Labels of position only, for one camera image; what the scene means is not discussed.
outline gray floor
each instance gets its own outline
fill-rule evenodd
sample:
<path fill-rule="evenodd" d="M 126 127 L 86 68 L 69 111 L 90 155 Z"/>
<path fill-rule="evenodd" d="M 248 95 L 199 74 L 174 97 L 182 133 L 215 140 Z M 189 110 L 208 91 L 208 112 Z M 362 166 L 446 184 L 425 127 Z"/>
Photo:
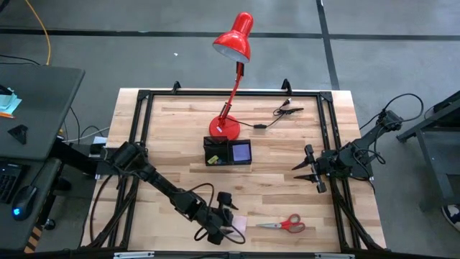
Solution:
<path fill-rule="evenodd" d="M 32 1 L 49 28 L 222 32 L 237 12 L 254 15 L 255 32 L 320 33 L 314 0 L 99 0 Z M 330 33 L 386 35 L 455 35 L 457 1 L 323 0 Z M 0 14 L 0 26 L 37 27 L 23 1 Z M 1 35 L 0 53 L 44 62 L 43 36 Z M 234 64 L 205 37 L 71 37 L 53 36 L 52 64 L 86 70 L 73 103 L 82 127 L 107 127 L 121 87 L 231 87 Z M 278 88 L 289 78 L 294 88 L 331 89 L 322 40 L 253 38 L 251 63 L 242 88 Z M 460 41 L 331 42 L 340 89 L 351 90 L 359 123 L 364 124 L 393 97 L 419 95 L 428 108 L 460 87 Z M 412 99 L 395 102 L 402 117 L 418 111 Z M 416 122 L 408 122 L 407 129 Z M 70 138 L 76 124 L 67 118 Z M 460 232 L 440 211 L 422 213 L 418 202 L 427 190 L 426 166 L 415 140 L 400 144 L 395 133 L 379 141 L 387 165 L 375 163 L 377 203 L 388 248 L 404 253 L 458 257 Z M 58 226 L 46 232 L 38 250 L 78 245 L 88 199 L 64 198 L 53 216 Z M 74 235 L 65 242 L 60 233 Z"/>

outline black metal frame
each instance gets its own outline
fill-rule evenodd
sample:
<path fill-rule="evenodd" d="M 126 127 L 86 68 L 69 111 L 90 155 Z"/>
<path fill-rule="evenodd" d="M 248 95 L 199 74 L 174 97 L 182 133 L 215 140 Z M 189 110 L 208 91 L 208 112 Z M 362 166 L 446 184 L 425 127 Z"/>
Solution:
<path fill-rule="evenodd" d="M 142 102 L 144 100 L 147 100 L 147 108 L 144 116 L 144 124 L 142 126 L 142 133 L 140 137 L 140 143 L 141 145 L 145 145 L 147 141 L 147 133 L 149 130 L 149 125 L 150 125 L 150 115 L 152 112 L 152 105 L 153 105 L 153 99 L 155 96 L 229 96 L 231 93 L 231 90 L 194 90 L 194 89 L 183 89 L 180 87 L 179 82 L 175 82 L 174 87 L 172 90 L 139 90 L 137 94 L 137 102 L 136 106 L 134 108 L 134 116 L 133 116 L 133 121 L 132 121 L 132 126 L 131 126 L 131 132 L 129 135 L 129 141 L 134 142 L 136 141 L 136 132 L 137 128 L 139 126 L 139 117 L 140 117 L 140 111 L 142 107 Z M 330 91 L 293 91 L 291 85 L 289 84 L 289 81 L 285 79 L 282 84 L 281 90 L 239 90 L 236 93 L 237 96 L 286 96 L 286 97 L 312 97 L 316 99 L 316 103 L 318 105 L 318 115 L 320 119 L 320 126 L 321 126 L 321 133 L 323 137 L 323 145 L 324 149 L 331 149 L 331 145 L 329 143 L 329 138 L 328 138 L 328 128 L 326 125 L 326 117 L 325 117 L 325 112 L 324 112 L 324 107 L 323 104 L 324 102 L 327 103 L 328 111 L 329 111 L 329 116 L 331 118 L 331 126 L 332 126 L 332 134 L 333 134 L 333 139 L 334 139 L 334 144 L 335 148 L 338 149 L 341 147 L 341 142 L 340 142 L 340 134 L 339 134 L 339 127 L 337 125 L 337 120 L 336 120 L 336 113 L 334 109 L 334 101 L 332 98 L 332 93 Z M 336 225 L 337 225 L 337 232 L 339 236 L 339 242 L 340 242 L 340 248 L 341 251 L 345 251 L 345 249 L 349 249 L 349 245 L 346 241 L 346 236 L 345 236 L 345 231 L 344 231 L 344 223 L 341 215 L 341 208 L 339 205 L 339 200 L 337 199 L 337 196 L 334 195 L 335 191 L 338 191 L 336 187 L 336 179 L 335 178 L 329 178 L 330 184 L 331 184 L 331 190 L 333 191 L 333 207 L 334 207 L 334 213 L 336 216 Z M 132 185 L 137 189 L 139 184 L 139 179 L 133 179 Z M 353 213 L 353 205 L 352 205 L 352 200 L 351 200 L 351 193 L 350 193 L 350 188 L 349 188 L 349 183 L 347 180 L 342 181 L 342 185 L 344 188 L 344 200 L 348 207 L 351 210 L 351 213 Z M 124 177 L 122 178 L 120 188 L 119 188 L 119 193 L 118 197 L 116 200 L 116 208 L 119 208 L 120 203 L 123 200 L 123 197 L 125 195 L 125 190 L 127 188 L 127 178 Z M 128 244 L 129 244 L 129 237 L 131 234 L 131 228 L 132 228 L 132 220 L 134 216 L 134 207 L 135 207 L 135 199 L 133 202 L 130 204 L 126 216 L 126 222 L 125 222 L 125 227 L 124 227 L 124 232 L 123 232 L 123 237 L 120 242 L 119 247 L 127 249 Z M 118 232 L 118 227 L 114 229 L 114 231 L 111 233 L 111 236 L 109 238 L 109 247 L 116 247 L 116 234 Z M 359 237 L 356 232 L 356 230 L 351 226 L 351 233 L 353 237 L 353 247 L 354 248 L 360 248 L 360 242 L 359 242 Z M 264 255 L 271 255 L 271 253 L 256 253 L 258 255 L 264 254 Z M 287 255 L 287 256 L 292 256 L 292 253 L 281 253 L 282 255 Z M 301 253 L 303 255 L 310 256 L 312 253 Z"/>

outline wooden tabletop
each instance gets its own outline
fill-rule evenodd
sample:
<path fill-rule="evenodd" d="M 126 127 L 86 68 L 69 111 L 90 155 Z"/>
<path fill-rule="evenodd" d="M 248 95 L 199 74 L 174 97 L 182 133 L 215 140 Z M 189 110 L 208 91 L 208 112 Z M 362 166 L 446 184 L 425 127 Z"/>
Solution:
<path fill-rule="evenodd" d="M 109 133 L 109 147 L 119 147 L 128 140 L 138 90 L 120 89 Z M 237 96 L 230 114 L 249 124 L 268 124 L 274 119 L 273 110 L 284 100 L 285 97 Z M 206 239 L 195 242 L 193 236 L 200 226 L 184 219 L 165 196 L 148 183 L 141 182 L 129 249 L 338 252 L 339 242 L 329 184 L 326 183 L 326 193 L 318 194 L 315 184 L 293 178 L 311 173 L 310 168 L 291 171 L 292 167 L 303 161 L 303 148 L 306 144 L 312 144 L 315 154 L 323 149 L 316 99 L 293 98 L 290 107 L 303 107 L 304 110 L 284 116 L 268 129 L 241 126 L 239 139 L 251 140 L 251 165 L 206 167 L 203 137 L 209 135 L 208 123 L 219 115 L 225 101 L 225 96 L 156 96 L 147 148 L 149 161 L 177 187 L 190 189 L 209 182 L 215 186 L 216 193 L 232 193 L 234 204 L 239 208 L 233 211 L 234 215 L 247 217 L 246 243 L 236 245 L 224 240 L 221 245 L 213 245 Z M 351 92 L 333 91 L 333 102 L 342 144 L 360 137 Z M 331 132 L 327 106 L 324 107 L 328 132 Z M 138 139 L 143 118 L 144 109 L 139 119 Z M 101 182 L 96 185 L 94 196 Z M 374 240 L 384 247 L 385 239 L 371 186 L 367 182 L 352 179 L 349 184 L 357 218 Z M 114 212 L 116 185 L 117 179 L 113 177 L 97 203 L 95 235 L 104 228 Z M 206 201 L 210 198 L 209 187 L 195 192 Z M 285 230 L 255 227 L 256 224 L 284 221 L 293 213 L 301 216 L 307 226 L 305 231 L 290 234 Z M 89 243 L 88 220 L 81 245 Z M 120 226 L 121 237 L 124 223 Z M 345 230 L 351 244 L 348 222 Z"/>

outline black desk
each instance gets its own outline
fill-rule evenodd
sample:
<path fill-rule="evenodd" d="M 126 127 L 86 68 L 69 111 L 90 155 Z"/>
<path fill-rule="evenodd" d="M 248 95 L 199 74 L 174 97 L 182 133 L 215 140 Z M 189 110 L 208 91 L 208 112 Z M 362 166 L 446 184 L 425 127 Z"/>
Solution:
<path fill-rule="evenodd" d="M 23 251 L 27 244 L 30 233 L 35 226 L 37 218 L 42 210 L 42 206 L 48 195 L 48 191 L 55 180 L 61 162 L 56 158 L 48 159 L 46 162 L 33 160 L 8 159 L 8 161 L 29 165 L 30 168 L 21 181 L 20 188 L 29 185 L 37 175 L 43 163 L 46 163 L 41 174 L 35 181 L 38 188 L 35 197 L 34 209 L 32 214 L 24 221 L 18 222 L 13 219 L 11 204 L 0 204 L 0 251 L 16 250 Z"/>
<path fill-rule="evenodd" d="M 33 227 L 45 223 L 55 199 L 50 191 L 62 180 L 57 178 L 61 163 L 88 174 L 96 172 L 96 163 L 56 139 L 83 75 L 82 70 L 74 68 L 0 65 L 0 84 L 22 99 L 14 111 L 16 119 L 0 118 L 0 159 L 31 165 L 21 186 L 30 184 L 47 161 L 35 184 L 39 191 L 28 219 L 14 221 L 11 204 L 0 204 L 0 251 L 23 250 Z M 7 133 L 19 124 L 29 128 L 25 145 Z"/>

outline white cable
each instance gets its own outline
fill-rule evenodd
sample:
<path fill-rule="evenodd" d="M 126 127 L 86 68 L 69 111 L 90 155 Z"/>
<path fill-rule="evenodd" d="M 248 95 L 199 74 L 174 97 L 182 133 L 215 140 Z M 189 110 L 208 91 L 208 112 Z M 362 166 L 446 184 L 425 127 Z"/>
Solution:
<path fill-rule="evenodd" d="M 63 143 L 66 143 L 66 142 L 75 142 L 75 141 L 78 141 L 78 140 L 86 139 L 87 137 L 91 137 L 91 136 L 93 136 L 93 135 L 98 134 L 99 132 L 103 132 L 103 131 L 106 131 L 106 130 L 108 130 L 108 129 L 110 129 L 110 127 L 103 128 L 103 129 L 101 129 L 101 130 L 98 130 L 98 131 L 96 131 L 96 132 L 93 132 L 93 133 L 91 133 L 91 134 L 89 134 L 89 135 L 86 135 L 86 136 L 84 136 L 84 137 L 80 137 L 80 138 L 78 138 L 78 139 L 63 141 Z"/>

